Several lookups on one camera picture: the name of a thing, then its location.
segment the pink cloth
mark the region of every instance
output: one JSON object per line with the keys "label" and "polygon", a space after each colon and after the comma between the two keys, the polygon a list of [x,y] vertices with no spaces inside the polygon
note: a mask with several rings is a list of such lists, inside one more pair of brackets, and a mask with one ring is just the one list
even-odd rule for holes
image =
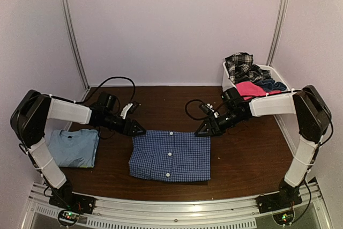
{"label": "pink cloth", "polygon": [[261,97],[266,96],[266,93],[269,95],[280,93],[281,91],[264,91],[261,87],[255,85],[252,82],[242,82],[236,84],[236,88],[241,96],[254,96],[254,97]]}

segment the laundry basket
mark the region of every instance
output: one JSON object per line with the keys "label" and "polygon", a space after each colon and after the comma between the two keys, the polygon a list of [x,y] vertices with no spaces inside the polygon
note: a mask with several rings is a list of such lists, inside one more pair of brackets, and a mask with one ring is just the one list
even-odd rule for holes
{"label": "laundry basket", "polygon": [[[282,82],[283,84],[285,84],[287,86],[287,90],[289,91],[289,87],[288,85],[285,83],[285,81],[282,79],[282,77],[280,76],[280,74],[272,67],[268,66],[268,65],[260,65],[258,64],[258,66],[263,69],[263,70],[268,70],[271,73],[272,78],[276,81],[276,82]],[[226,69],[225,66],[225,62],[223,62],[223,67],[224,67],[224,73],[223,73],[223,82],[222,82],[222,88],[223,91],[227,90],[228,88],[232,88],[232,87],[236,87],[234,85],[234,83],[229,79],[230,78],[230,74],[228,72],[228,70]]]}

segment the white wall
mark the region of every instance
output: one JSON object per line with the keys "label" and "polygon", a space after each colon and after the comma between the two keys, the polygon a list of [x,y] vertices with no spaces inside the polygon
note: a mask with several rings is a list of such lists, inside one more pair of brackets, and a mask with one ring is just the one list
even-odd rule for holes
{"label": "white wall", "polygon": [[[80,99],[60,0],[0,0],[0,228],[18,228],[38,173],[19,150],[10,116],[33,88]],[[49,131],[65,123],[51,123]]]}
{"label": "white wall", "polygon": [[69,3],[91,85],[114,75],[129,76],[138,85],[220,85],[221,63],[237,51],[266,63],[279,1]]}
{"label": "white wall", "polygon": [[[274,63],[291,87],[315,85],[332,112],[335,133],[321,149],[314,174],[335,228],[342,228],[343,211],[342,21],[343,0],[290,0]],[[296,119],[284,121],[297,142]]]}

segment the pile of clothes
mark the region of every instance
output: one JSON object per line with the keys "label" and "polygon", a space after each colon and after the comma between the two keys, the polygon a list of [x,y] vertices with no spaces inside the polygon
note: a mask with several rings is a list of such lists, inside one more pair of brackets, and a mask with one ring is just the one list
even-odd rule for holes
{"label": "pile of clothes", "polygon": [[287,86],[275,82],[270,71],[261,69],[253,63],[253,55],[236,53],[225,58],[229,79],[236,85],[241,95],[261,96],[285,91]]}

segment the plaid fabric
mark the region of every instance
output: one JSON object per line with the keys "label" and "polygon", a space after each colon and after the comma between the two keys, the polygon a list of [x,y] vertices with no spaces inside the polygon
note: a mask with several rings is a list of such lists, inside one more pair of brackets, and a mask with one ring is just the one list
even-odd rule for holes
{"label": "plaid fabric", "polygon": [[255,83],[260,80],[271,79],[270,72],[253,64],[252,55],[248,53],[236,53],[226,57],[225,66],[230,75],[229,79],[234,84],[246,81]]}
{"label": "plaid fabric", "polygon": [[195,137],[193,132],[147,131],[133,138],[130,175],[166,182],[207,181],[211,178],[210,158],[210,137]]}

